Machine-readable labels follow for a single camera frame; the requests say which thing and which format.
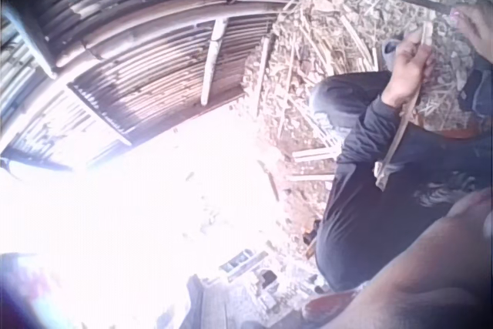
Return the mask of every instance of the dirt ground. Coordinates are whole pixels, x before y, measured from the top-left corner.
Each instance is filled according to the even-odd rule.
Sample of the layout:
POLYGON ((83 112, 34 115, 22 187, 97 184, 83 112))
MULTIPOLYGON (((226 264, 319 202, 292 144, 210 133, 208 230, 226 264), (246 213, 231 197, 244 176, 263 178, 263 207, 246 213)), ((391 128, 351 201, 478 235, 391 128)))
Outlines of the dirt ground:
MULTIPOLYGON (((454 4, 476 0, 438 1, 454 4)), ((296 253, 306 251, 302 234, 311 230, 315 219, 321 218, 331 183, 290 182, 287 176, 334 173, 335 169, 334 159, 295 163, 292 156, 302 149, 324 147, 307 121, 311 89, 327 76, 385 69, 380 57, 381 43, 392 35, 416 29, 423 17, 422 8, 400 0, 298 0, 272 26, 274 41, 263 78, 258 116, 252 110, 257 104, 254 90, 261 46, 247 60, 243 78, 247 94, 236 109, 257 124, 261 146, 276 147, 281 153, 281 160, 261 161, 273 177, 287 215, 280 226, 289 234, 290 248, 296 253), (287 81, 290 70, 292 77, 287 81), (278 136, 280 122, 284 120, 278 136)), ((480 122, 462 112, 457 101, 474 51, 447 15, 439 15, 434 21, 433 45, 437 59, 435 74, 424 84, 416 117, 420 117, 425 129, 433 131, 476 127, 480 122)))

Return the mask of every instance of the knife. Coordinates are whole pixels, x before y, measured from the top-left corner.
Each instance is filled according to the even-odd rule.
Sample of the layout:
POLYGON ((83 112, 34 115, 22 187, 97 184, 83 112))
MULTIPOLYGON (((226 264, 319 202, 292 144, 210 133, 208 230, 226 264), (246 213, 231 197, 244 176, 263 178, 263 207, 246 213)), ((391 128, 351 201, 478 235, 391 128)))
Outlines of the knife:
POLYGON ((433 9, 434 11, 438 13, 442 13, 444 15, 450 15, 450 12, 452 10, 451 5, 446 5, 439 2, 432 2, 431 0, 401 0, 401 1, 405 3, 419 5, 420 7, 433 9))

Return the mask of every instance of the sleeve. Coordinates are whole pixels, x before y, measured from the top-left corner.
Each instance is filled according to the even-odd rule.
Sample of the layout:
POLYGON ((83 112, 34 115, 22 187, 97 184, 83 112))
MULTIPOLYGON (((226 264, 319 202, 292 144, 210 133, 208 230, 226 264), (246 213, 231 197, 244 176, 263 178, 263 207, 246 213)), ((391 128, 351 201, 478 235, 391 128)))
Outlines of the sleeve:
POLYGON ((347 136, 337 169, 326 215, 331 209, 359 207, 377 201, 381 191, 375 185, 374 164, 384 157, 399 124, 398 111, 378 96, 358 119, 347 136))

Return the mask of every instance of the hand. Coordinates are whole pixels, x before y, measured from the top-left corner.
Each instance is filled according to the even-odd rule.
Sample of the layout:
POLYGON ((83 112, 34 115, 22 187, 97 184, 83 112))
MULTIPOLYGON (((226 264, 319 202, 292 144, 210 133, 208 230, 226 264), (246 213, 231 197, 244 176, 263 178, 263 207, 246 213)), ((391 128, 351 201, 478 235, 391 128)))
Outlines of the hand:
POLYGON ((431 47, 421 45, 419 29, 411 33, 397 46, 394 71, 387 87, 382 92, 382 102, 400 108, 420 88, 425 75, 432 67, 431 47))
POLYGON ((493 63, 493 4, 488 1, 479 1, 477 5, 460 4, 452 9, 451 17, 476 52, 493 63))

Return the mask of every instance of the ground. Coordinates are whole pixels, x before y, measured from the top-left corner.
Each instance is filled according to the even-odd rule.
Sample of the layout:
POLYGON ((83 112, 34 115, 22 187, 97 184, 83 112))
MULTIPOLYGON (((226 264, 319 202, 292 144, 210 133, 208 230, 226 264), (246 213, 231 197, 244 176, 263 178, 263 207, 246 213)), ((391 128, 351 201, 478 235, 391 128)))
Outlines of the ground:
MULTIPOLYGON (((453 5, 476 0, 438 1, 453 5)), ((307 119, 310 90, 333 74, 385 69, 380 57, 381 43, 393 35, 416 29, 423 17, 422 8, 400 0, 298 0, 273 25, 274 40, 258 116, 253 107, 257 104, 254 91, 261 45, 249 57, 243 78, 247 95, 236 108, 256 123, 262 146, 276 147, 281 153, 281 160, 265 161, 265 170, 273 177, 287 215, 285 220, 280 220, 280 226, 290 235, 291 247, 298 254, 306 251, 301 236, 311 229, 315 219, 321 218, 331 184, 290 182, 287 176, 333 173, 335 168, 333 159, 293 161, 294 151, 324 146, 307 119), (292 77, 287 81, 290 70, 292 77)), ((415 109, 415 122, 432 131, 474 131, 479 121, 462 112, 457 101, 472 66, 474 51, 447 15, 438 15, 434 20, 433 46, 437 64, 434 75, 424 84, 421 102, 415 109)))

